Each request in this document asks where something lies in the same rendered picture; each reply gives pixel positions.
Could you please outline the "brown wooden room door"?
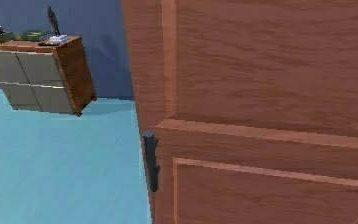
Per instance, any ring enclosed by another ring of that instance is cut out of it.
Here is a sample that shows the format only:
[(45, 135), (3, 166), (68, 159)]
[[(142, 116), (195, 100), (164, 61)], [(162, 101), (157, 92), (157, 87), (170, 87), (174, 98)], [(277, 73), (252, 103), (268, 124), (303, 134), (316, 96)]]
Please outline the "brown wooden room door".
[(358, 224), (358, 0), (121, 2), (152, 224)]

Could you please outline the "brown chest of drawers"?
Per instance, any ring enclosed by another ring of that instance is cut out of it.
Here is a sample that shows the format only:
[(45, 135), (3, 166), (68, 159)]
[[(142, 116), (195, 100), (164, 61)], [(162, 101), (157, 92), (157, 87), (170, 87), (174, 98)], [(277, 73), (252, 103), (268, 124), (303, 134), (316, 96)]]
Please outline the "brown chest of drawers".
[(0, 44), (0, 88), (15, 110), (81, 116), (97, 99), (82, 39), (57, 46)]

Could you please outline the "white flat book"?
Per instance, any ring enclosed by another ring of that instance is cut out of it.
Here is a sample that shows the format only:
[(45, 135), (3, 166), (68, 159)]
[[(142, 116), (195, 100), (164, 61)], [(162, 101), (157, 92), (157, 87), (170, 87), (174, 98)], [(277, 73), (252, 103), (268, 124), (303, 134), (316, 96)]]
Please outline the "white flat book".
[(68, 35), (51, 36), (47, 40), (39, 43), (39, 46), (59, 46), (61, 43), (70, 39)]

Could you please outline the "black slender statue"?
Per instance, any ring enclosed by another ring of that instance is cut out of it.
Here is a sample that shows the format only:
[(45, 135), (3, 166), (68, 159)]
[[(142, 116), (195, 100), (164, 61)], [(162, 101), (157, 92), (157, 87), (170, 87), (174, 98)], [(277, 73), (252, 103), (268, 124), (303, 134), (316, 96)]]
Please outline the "black slender statue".
[(58, 20), (51, 6), (47, 7), (47, 15), (48, 15), (49, 22), (54, 30), (54, 34), (56, 36), (59, 36), (60, 31), (59, 31)]

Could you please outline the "green flat object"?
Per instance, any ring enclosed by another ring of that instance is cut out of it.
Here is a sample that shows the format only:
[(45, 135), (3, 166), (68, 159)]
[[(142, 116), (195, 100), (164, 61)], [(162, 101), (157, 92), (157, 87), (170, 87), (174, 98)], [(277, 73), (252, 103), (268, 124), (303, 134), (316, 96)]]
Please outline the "green flat object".
[(51, 31), (45, 30), (28, 30), (23, 33), (17, 33), (14, 35), (16, 41), (31, 41), (31, 42), (40, 42), (52, 35)]

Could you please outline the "olive box with black knob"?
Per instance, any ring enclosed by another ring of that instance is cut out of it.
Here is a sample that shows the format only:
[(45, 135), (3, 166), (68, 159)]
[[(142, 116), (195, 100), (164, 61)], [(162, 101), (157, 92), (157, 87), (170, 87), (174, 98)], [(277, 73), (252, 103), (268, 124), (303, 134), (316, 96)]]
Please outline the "olive box with black knob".
[(14, 39), (14, 34), (12, 32), (7, 32), (0, 26), (0, 44), (11, 41)]

